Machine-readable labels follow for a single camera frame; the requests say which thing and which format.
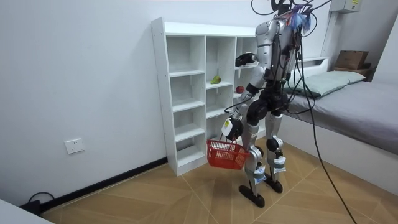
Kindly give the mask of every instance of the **parquet floor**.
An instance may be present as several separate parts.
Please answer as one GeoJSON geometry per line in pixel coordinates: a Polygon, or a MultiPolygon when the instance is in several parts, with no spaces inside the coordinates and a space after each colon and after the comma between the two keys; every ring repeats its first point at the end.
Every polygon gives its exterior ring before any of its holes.
{"type": "MultiPolygon", "coordinates": [[[[61,224],[351,224],[317,158],[288,144],[284,153],[284,192],[257,185],[264,208],[238,192],[248,182],[240,170],[206,164],[176,177],[164,165],[55,208],[44,218],[61,224]]],[[[398,196],[335,166],[327,168],[358,224],[398,223],[398,196]]]]}

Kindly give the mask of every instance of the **white bookshelf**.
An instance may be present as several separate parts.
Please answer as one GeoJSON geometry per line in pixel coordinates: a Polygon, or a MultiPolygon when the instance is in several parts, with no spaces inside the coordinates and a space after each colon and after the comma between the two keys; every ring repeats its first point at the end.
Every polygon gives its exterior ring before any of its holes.
{"type": "MultiPolygon", "coordinates": [[[[152,21],[167,159],[177,175],[207,163],[206,140],[220,138],[224,110],[256,66],[234,66],[242,52],[256,51],[254,33],[253,27],[152,21]],[[211,84],[215,75],[221,82],[211,84]]],[[[257,137],[263,136],[261,121],[257,137]]]]}

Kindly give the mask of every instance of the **bed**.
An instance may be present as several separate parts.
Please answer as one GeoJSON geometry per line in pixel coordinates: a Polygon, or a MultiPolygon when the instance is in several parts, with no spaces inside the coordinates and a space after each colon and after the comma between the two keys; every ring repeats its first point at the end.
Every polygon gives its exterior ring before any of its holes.
{"type": "MultiPolygon", "coordinates": [[[[328,59],[306,60],[306,78],[324,73],[328,59]]],[[[398,195],[398,90],[359,82],[317,99],[314,108],[320,154],[324,161],[398,195]]],[[[290,112],[308,108],[296,96],[290,112]]],[[[310,114],[287,115],[278,136],[317,157],[310,114]]]]}
{"type": "MultiPolygon", "coordinates": [[[[398,89],[392,85],[359,82],[317,99],[315,124],[345,136],[398,154],[398,89]]],[[[308,109],[308,102],[296,96],[291,113],[308,109]]],[[[310,113],[291,115],[312,123],[310,113]]]]}

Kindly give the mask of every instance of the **green pear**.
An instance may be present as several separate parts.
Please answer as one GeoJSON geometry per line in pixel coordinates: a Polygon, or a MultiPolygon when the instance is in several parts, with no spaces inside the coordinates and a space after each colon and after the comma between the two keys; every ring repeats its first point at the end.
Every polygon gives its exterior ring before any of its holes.
{"type": "Polygon", "coordinates": [[[211,84],[219,84],[221,82],[221,78],[216,75],[212,80],[211,80],[211,84]]]}

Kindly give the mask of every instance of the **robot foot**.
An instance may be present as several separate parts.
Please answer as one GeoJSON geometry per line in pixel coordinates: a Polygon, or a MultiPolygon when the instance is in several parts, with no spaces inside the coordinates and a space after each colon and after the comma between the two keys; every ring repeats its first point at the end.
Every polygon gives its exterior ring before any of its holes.
{"type": "Polygon", "coordinates": [[[266,206],[264,198],[261,195],[255,196],[249,187],[246,187],[245,185],[240,185],[239,192],[243,194],[243,196],[245,196],[247,199],[252,201],[254,204],[256,204],[259,208],[264,208],[264,206],[266,206]]]}
{"type": "Polygon", "coordinates": [[[282,184],[278,180],[274,182],[274,180],[272,180],[272,177],[270,175],[268,174],[265,175],[267,179],[264,182],[268,184],[272,189],[274,189],[275,192],[281,194],[284,191],[284,187],[282,186],[282,184]]]}

